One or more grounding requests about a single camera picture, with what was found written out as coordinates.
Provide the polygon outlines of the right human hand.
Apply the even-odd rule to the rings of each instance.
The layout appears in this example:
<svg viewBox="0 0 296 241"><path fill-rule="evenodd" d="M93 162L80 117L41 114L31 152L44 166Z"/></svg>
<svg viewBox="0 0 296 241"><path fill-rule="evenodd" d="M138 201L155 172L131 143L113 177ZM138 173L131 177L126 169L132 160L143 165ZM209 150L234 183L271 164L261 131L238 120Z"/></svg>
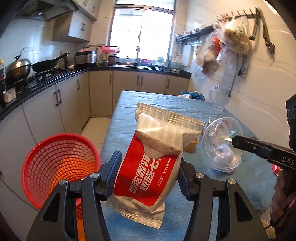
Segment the right human hand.
<svg viewBox="0 0 296 241"><path fill-rule="evenodd" d="M274 185L269 215L272 221L277 221L295 198L295 172L283 170Z"/></svg>

